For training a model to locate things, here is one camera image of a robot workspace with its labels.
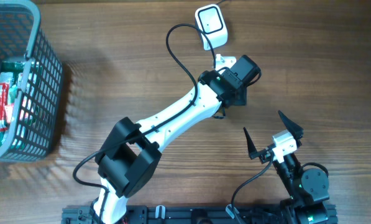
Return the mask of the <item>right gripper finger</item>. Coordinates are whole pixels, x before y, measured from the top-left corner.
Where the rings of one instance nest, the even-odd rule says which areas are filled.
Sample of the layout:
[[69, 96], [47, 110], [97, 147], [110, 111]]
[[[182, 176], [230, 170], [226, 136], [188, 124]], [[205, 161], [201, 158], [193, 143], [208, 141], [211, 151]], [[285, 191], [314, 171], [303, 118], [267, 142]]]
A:
[[295, 140], [300, 140], [304, 135], [304, 129], [296, 124], [294, 121], [289, 119], [282, 111], [278, 110], [279, 117], [286, 129], [294, 137]]
[[259, 157], [259, 151], [256, 149], [251, 136], [249, 132], [247, 131], [246, 127], [243, 127], [245, 138], [247, 141], [247, 152], [250, 157], [250, 159], [255, 159], [256, 157]]

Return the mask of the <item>green 3M gloves packet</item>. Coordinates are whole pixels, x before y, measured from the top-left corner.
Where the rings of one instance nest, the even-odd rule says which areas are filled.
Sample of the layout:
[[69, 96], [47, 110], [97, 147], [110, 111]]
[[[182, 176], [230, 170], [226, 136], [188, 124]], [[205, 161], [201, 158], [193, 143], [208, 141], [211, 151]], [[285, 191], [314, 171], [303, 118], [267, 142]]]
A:
[[[25, 65], [24, 62], [3, 62], [1, 64], [1, 72], [13, 72], [14, 73], [14, 81], [13, 81], [14, 85], [12, 86], [12, 90], [10, 90], [10, 94], [13, 97], [14, 103], [17, 98], [18, 88], [21, 85], [24, 65]], [[7, 138], [8, 130], [5, 132], [0, 132], [0, 147], [2, 146], [2, 144]]]

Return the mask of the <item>red Nescafe coffee sachet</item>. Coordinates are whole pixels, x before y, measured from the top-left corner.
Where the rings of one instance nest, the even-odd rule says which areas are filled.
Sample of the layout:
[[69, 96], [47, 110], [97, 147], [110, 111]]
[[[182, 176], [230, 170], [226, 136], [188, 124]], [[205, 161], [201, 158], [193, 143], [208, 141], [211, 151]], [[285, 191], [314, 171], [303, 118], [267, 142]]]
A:
[[6, 117], [5, 106], [7, 105], [8, 90], [8, 83], [0, 83], [0, 122], [3, 122]]

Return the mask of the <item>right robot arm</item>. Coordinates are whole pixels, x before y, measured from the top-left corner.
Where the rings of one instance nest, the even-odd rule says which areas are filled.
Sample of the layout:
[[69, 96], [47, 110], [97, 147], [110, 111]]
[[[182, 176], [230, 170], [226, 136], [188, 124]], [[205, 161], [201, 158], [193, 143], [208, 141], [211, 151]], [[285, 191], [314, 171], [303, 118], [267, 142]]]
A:
[[270, 167], [274, 167], [290, 198], [280, 202], [282, 216], [287, 223], [328, 223], [329, 172], [316, 162], [301, 164], [295, 151], [301, 146], [304, 129], [278, 111], [286, 130], [272, 136], [273, 143], [261, 151], [255, 147], [250, 134], [244, 128], [247, 152], [250, 159], [258, 158], [265, 168], [243, 183], [247, 185]]

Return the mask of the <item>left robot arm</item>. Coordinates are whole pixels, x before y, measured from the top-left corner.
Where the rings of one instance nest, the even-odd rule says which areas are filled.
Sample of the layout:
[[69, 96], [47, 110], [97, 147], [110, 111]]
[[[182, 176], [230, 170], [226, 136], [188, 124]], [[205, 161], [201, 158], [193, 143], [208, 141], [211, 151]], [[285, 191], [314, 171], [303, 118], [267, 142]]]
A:
[[96, 223], [117, 223], [126, 214], [128, 199], [153, 176], [164, 149], [220, 108], [239, 105], [260, 75], [258, 65], [243, 55], [231, 67], [203, 72], [196, 87], [158, 114], [136, 123], [128, 117], [119, 120], [95, 158], [107, 188], [92, 206]]

